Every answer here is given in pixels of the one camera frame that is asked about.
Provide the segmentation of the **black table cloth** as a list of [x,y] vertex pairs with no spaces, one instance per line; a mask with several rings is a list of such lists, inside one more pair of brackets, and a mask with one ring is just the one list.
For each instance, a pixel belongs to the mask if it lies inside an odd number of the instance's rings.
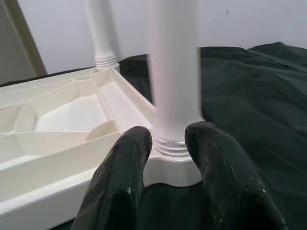
[[[260,170],[288,224],[307,230],[307,49],[281,42],[202,47],[205,122],[233,136]],[[202,181],[144,187],[137,230],[215,230]]]

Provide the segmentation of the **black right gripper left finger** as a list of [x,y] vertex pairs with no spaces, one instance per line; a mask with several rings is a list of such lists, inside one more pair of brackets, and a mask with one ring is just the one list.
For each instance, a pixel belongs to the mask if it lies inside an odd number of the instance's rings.
[[152,145],[150,131],[142,126],[119,137],[94,172],[71,230],[137,230]]

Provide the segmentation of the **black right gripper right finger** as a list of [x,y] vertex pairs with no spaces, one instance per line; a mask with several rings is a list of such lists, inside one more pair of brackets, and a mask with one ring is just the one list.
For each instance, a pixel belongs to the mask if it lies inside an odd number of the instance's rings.
[[213,123],[187,126],[215,230],[288,230],[277,197],[239,142]]

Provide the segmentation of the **white plastic table leg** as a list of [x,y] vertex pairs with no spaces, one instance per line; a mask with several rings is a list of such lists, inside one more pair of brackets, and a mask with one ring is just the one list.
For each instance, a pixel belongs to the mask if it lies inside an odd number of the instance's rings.
[[118,68],[108,36],[102,0],[83,0],[94,44],[94,61],[98,70]]
[[189,156],[186,127],[201,120],[196,0],[144,0],[158,153]]

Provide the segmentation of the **white plastic table top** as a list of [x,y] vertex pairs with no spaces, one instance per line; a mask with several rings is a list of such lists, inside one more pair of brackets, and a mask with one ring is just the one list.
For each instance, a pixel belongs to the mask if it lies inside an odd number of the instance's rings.
[[135,126],[153,137],[145,186],[200,182],[184,141],[201,120],[199,81],[195,70],[155,74],[157,105],[114,68],[0,88],[0,230],[49,230],[75,218],[94,172]]

